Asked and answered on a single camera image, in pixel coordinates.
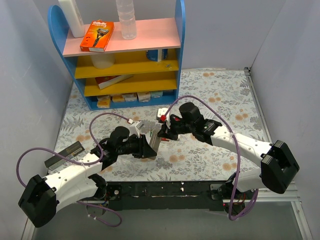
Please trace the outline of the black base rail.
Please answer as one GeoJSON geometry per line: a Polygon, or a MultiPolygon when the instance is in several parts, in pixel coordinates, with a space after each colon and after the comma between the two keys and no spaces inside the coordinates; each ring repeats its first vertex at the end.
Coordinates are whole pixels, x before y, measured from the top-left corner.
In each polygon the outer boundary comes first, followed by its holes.
{"type": "Polygon", "coordinates": [[[230,194],[222,195],[224,181],[119,181],[106,187],[108,206],[124,210],[224,211],[230,194]]]}

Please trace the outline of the white cup on shelf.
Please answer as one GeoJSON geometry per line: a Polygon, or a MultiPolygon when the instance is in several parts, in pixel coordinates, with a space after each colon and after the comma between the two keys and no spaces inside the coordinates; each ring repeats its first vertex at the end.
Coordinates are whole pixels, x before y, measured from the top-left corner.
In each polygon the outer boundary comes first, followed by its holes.
{"type": "Polygon", "coordinates": [[[115,63],[114,53],[102,53],[90,56],[92,64],[97,69],[110,68],[115,63]]]}

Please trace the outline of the blue white carton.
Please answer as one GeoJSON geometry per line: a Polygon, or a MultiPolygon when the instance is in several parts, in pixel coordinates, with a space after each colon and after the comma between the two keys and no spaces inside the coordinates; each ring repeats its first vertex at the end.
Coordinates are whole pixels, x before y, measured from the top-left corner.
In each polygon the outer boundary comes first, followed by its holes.
{"type": "Polygon", "coordinates": [[[168,49],[147,50],[146,57],[153,62],[161,62],[168,57],[168,49]]]}

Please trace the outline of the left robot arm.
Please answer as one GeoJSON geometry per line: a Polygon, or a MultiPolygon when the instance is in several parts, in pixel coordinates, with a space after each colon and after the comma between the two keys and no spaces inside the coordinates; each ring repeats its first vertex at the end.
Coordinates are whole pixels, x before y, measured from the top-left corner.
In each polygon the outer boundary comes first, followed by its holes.
{"type": "Polygon", "coordinates": [[[98,174],[115,163],[118,156],[147,159],[158,153],[144,134],[130,134],[123,126],[116,127],[101,144],[102,153],[93,149],[78,164],[45,177],[35,175],[28,181],[18,205],[36,228],[46,225],[58,211],[79,200],[103,199],[107,183],[98,174]]]}

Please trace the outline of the blue shelf unit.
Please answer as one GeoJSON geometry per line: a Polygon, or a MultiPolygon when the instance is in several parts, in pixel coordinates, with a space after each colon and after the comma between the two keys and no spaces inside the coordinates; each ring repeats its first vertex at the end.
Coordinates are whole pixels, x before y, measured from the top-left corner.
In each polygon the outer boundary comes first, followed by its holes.
{"type": "Polygon", "coordinates": [[[73,37],[62,9],[52,5],[47,12],[48,29],[52,42],[74,84],[90,110],[96,110],[97,97],[128,93],[162,91],[163,95],[151,98],[147,105],[168,105],[179,95],[180,75],[186,33],[185,3],[178,0],[173,18],[138,20],[137,37],[122,37],[120,24],[115,23],[105,52],[115,55],[113,66],[98,69],[93,66],[91,52],[80,50],[80,38],[73,37]],[[167,58],[151,61],[147,50],[168,49],[167,58]],[[95,78],[133,75],[104,89],[99,89],[95,78]]]}

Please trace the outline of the white bottle on shelf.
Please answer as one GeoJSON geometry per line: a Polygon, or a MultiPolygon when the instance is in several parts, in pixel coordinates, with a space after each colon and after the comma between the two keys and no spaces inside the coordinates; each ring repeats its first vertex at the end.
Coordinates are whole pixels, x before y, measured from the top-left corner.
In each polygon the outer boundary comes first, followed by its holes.
{"type": "Polygon", "coordinates": [[[75,38],[83,38],[85,26],[75,0],[58,0],[69,28],[75,38]]]}

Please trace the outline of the clear plastic water bottle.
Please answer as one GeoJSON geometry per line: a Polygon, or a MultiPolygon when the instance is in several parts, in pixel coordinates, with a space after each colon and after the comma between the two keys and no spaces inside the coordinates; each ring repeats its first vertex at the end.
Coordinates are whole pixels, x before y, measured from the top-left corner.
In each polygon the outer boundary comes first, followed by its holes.
{"type": "Polygon", "coordinates": [[[135,39],[137,27],[133,0],[116,0],[116,8],[122,37],[125,40],[135,39]]]}

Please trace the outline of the yellow sponge pack left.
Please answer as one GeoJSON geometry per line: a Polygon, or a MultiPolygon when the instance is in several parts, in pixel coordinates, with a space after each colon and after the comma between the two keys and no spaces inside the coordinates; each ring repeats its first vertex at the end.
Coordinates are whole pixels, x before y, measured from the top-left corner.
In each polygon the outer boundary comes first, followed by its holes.
{"type": "Polygon", "coordinates": [[[100,96],[97,98],[97,107],[100,109],[109,109],[111,104],[110,96],[100,96]]]}

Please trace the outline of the grey white remote control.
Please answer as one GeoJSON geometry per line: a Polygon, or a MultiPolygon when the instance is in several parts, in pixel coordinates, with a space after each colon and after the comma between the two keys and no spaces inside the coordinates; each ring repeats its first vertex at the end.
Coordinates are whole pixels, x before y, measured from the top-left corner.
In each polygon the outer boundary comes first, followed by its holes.
{"type": "Polygon", "coordinates": [[[157,133],[154,132],[150,138],[149,145],[156,153],[159,150],[160,143],[161,143],[161,138],[158,136],[157,133]]]}

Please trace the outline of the orange razor box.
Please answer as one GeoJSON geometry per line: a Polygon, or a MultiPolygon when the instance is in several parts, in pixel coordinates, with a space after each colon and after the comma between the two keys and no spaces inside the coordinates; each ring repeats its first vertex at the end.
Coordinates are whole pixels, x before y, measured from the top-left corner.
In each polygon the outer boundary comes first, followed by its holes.
{"type": "Polygon", "coordinates": [[[92,21],[80,44],[82,52],[103,53],[114,31],[114,22],[92,21]]]}

